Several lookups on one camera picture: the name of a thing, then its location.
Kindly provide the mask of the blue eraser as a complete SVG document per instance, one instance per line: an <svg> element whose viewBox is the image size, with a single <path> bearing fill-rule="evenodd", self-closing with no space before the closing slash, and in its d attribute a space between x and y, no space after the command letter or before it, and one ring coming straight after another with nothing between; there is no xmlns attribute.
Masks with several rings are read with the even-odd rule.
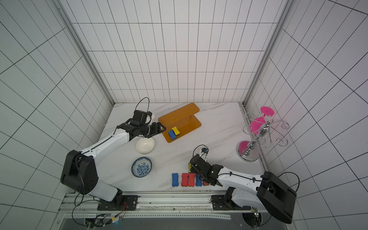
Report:
<svg viewBox="0 0 368 230"><path fill-rule="evenodd" d="M178 187L179 186L179 175L178 173L172 174L172 187Z"/></svg>
<svg viewBox="0 0 368 230"><path fill-rule="evenodd" d="M169 131L168 135L169 135L171 140L175 140L177 138L177 136L176 136L176 134L173 130Z"/></svg>
<svg viewBox="0 0 368 230"><path fill-rule="evenodd" d="M201 176L199 174L195 174L195 177L195 185L197 187L201 187L203 185Z"/></svg>

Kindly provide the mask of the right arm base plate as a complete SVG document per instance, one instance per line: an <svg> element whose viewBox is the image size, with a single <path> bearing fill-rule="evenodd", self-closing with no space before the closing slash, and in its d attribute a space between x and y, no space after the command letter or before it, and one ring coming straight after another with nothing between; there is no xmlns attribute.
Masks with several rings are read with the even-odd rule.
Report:
<svg viewBox="0 0 368 230"><path fill-rule="evenodd" d="M225 195L212 195L210 201L212 203L212 209L217 211L249 211L252 209L250 206L240 207L236 205L231 199L225 198Z"/></svg>

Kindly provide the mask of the orange wooden two-tier shelf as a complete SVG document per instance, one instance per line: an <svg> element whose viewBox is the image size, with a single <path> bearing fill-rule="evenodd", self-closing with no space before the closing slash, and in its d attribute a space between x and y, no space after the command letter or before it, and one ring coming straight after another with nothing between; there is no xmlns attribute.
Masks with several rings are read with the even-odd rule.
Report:
<svg viewBox="0 0 368 230"><path fill-rule="evenodd" d="M158 121L166 127L166 131L163 132L166 141L172 143L201 127L201 122L195 116L199 111L200 109L195 103L190 103L158 118ZM168 132L171 131L173 127L177 127L180 131L180 135L177 136L175 140L171 140L168 135Z"/></svg>

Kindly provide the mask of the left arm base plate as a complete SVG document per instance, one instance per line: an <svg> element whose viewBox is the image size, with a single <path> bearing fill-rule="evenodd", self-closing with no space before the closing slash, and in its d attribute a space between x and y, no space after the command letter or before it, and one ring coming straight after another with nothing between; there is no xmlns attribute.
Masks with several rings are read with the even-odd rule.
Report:
<svg viewBox="0 0 368 230"><path fill-rule="evenodd" d="M118 195L113 201L101 200L98 211L135 211L138 204L138 195Z"/></svg>

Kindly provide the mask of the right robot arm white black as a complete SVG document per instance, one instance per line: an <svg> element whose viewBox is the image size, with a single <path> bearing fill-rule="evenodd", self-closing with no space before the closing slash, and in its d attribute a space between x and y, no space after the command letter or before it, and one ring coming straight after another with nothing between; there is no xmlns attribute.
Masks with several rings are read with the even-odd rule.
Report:
<svg viewBox="0 0 368 230"><path fill-rule="evenodd" d="M198 154L189 164L191 172L198 174L204 183L227 187L224 195L211 196L213 210L265 209L282 223L292 223L297 193L272 172L240 173L222 165L211 165Z"/></svg>

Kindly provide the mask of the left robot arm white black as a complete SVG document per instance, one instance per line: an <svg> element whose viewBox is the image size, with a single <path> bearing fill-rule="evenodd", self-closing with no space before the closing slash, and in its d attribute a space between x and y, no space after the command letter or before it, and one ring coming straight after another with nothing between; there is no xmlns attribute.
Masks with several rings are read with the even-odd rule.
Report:
<svg viewBox="0 0 368 230"><path fill-rule="evenodd" d="M81 195L91 195L111 202L118 189L99 179L97 165L117 148L135 137L152 138L166 127L153 122L153 113L135 110L133 117L117 125L115 131L101 141L83 150L71 150L65 159L60 182Z"/></svg>

